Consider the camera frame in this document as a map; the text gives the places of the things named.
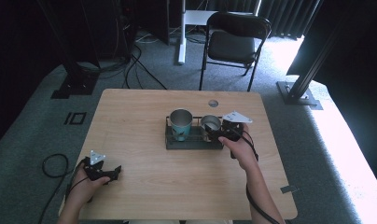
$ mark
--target handheld controller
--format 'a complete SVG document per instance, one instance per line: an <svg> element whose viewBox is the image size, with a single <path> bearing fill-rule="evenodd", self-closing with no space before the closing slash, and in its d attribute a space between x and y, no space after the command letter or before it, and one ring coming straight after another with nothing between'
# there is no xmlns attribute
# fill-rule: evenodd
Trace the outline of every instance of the handheld controller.
<svg viewBox="0 0 377 224"><path fill-rule="evenodd" d="M103 171L102 167L104 166L104 158L105 158L105 155L100 155L94 151L91 151L91 157L84 158L80 162L80 164L84 163L84 171L86 172L88 179L93 181L103 176L108 176L110 180L104 184L104 185L108 185L109 182L112 182L119 178L119 173L121 173L121 166L117 167L114 171ZM80 180L78 183L76 183L76 185L72 187L72 181L75 178L75 176L76 176L76 172L72 177L71 183L67 185L66 193L65 193L65 200L69 196L72 188L74 188L77 184L79 184L81 181L84 180L84 179Z"/></svg>
<svg viewBox="0 0 377 224"><path fill-rule="evenodd" d="M243 137L244 123L251 123L252 121L252 119L249 119L244 115L233 111L232 113L223 116L223 121L219 130L213 130L206 124L204 125L204 128L208 134L208 138L211 141L216 141L219 136L226 137L234 142L238 141L240 138L243 138L246 143L252 147L253 153L255 153L256 159L258 160L258 153L253 146L253 141L252 143L250 143L246 138ZM230 153L230 156L232 159L236 159L232 152Z"/></svg>
<svg viewBox="0 0 377 224"><path fill-rule="evenodd" d="M87 176L90 180L97 180L103 176L108 176L110 178L110 181L105 183L105 185L107 185L109 182L117 180L119 178L121 166L117 167L114 171L103 171L103 165L104 161L98 161L97 163L91 165L89 157L86 157L84 159L84 171L86 171Z"/></svg>

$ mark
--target gray carpet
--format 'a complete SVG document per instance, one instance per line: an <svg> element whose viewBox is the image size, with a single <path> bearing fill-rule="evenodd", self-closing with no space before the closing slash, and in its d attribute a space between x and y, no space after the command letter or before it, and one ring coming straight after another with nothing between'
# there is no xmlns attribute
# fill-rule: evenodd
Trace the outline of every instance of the gray carpet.
<svg viewBox="0 0 377 224"><path fill-rule="evenodd" d="M203 38L200 35L190 37ZM184 65L177 64L178 40L174 38L170 46L148 38L142 39L136 45L142 50L140 62L167 89L198 89L202 44L188 41ZM285 105L275 85L276 81L295 80L295 77L286 77L285 74L299 46L300 41L279 37L269 39L263 48L252 87L252 91L259 92L263 98L288 181L299 189L293 193L299 215L289 222L361 223L351 205L345 185L332 165L332 158L325 148L325 140L319 134L314 118L315 111L309 106ZM138 57L139 50L135 48L133 54ZM102 66L111 63L113 61L102 62ZM69 99L50 99L66 75L62 66L44 78L0 141L0 223L38 221L60 181L60 178L49 178L43 174L43 160L52 154L62 153L69 160L68 170L74 168L102 91L121 88L122 85L127 88L124 71L128 67L129 65L126 65L120 71L102 73L92 95L72 95ZM209 65L203 90L246 91L249 76L241 77L241 73L242 70L236 68ZM127 80L132 89L161 89L161 85L140 66L131 69ZM312 83L310 89L321 103L332 104L325 86ZM86 117L82 124L70 124L66 123L69 113L86 113ZM64 160L50 159L47 170L54 175L62 174ZM43 223L56 222L67 179L51 201Z"/></svg>

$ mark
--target dark wall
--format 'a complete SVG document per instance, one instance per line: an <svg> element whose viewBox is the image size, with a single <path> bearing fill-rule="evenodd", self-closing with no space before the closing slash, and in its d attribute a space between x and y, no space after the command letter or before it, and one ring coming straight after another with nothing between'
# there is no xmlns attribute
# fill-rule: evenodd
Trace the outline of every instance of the dark wall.
<svg viewBox="0 0 377 224"><path fill-rule="evenodd" d="M0 0L0 138L58 64L37 2Z"/></svg>
<svg viewBox="0 0 377 224"><path fill-rule="evenodd" d="M328 87L377 177L377 0L325 0L288 73L306 75L332 34L314 79Z"/></svg>

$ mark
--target floor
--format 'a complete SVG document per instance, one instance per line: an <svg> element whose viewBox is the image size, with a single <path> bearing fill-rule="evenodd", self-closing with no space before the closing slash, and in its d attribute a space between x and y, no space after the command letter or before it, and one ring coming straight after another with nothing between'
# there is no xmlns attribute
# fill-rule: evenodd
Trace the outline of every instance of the floor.
<svg viewBox="0 0 377 224"><path fill-rule="evenodd" d="M196 91L203 36L189 37L191 41L188 41L183 65L177 63L177 38L172 39L170 46L152 37L142 38L133 50L142 65L130 63L103 72L92 95L51 100L50 96L59 89L66 73L59 66L46 76L0 142L0 223L35 223L42 211L45 211L43 223L56 222L66 180L45 209L61 179L46 176L42 171L43 162L50 155L62 153L69 162L67 170L73 168L104 89L165 87ZM376 179L327 87L316 82L310 85L311 93L323 109L286 105L276 87L277 81L297 79L296 76L287 77L286 70L300 42L270 38L264 46L251 90L262 96L289 184L297 189L293 197L299 214L288 222L377 223ZM102 67L114 63L114 60L103 61ZM240 73L235 68L209 66L203 89L246 91L248 77L232 75ZM81 124L70 124L66 123L69 113L85 114L86 117ZM48 172L58 175L65 172L65 163L65 160L54 158L44 166Z"/></svg>

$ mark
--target chair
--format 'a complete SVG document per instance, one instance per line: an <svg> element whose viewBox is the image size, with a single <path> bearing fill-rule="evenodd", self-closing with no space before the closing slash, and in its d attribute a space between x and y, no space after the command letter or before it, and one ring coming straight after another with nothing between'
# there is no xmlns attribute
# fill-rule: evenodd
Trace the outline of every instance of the chair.
<svg viewBox="0 0 377 224"><path fill-rule="evenodd" d="M245 68L243 76L246 76L253 65L252 77L247 88L247 91L250 91L261 48L270 32L270 22L261 17L228 12L213 14L206 23L200 91L203 73L208 63Z"/></svg>

